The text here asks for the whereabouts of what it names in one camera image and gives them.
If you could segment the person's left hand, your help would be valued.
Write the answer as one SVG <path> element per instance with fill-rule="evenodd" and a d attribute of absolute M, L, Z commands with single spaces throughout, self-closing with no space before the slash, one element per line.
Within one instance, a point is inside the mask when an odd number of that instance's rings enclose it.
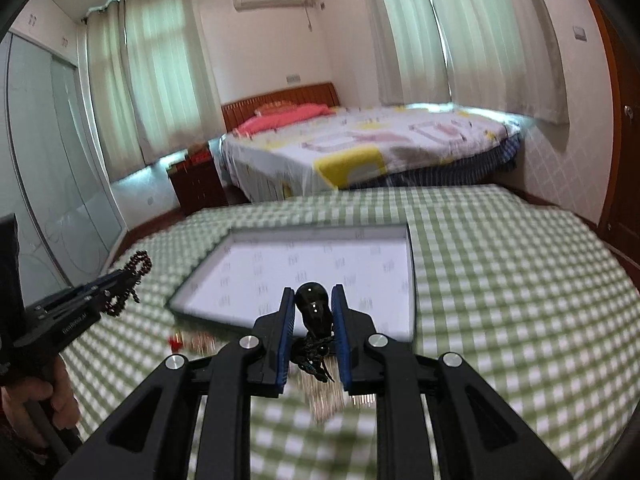
<path fill-rule="evenodd" d="M 29 414 L 30 404 L 44 402 L 52 408 L 55 428 L 74 429 L 80 419 L 79 405 L 68 376 L 66 364 L 56 356 L 46 366 L 44 375 L 26 377 L 13 385 L 1 387 L 1 406 L 16 434 L 36 448 L 45 448 L 47 441 Z"/>

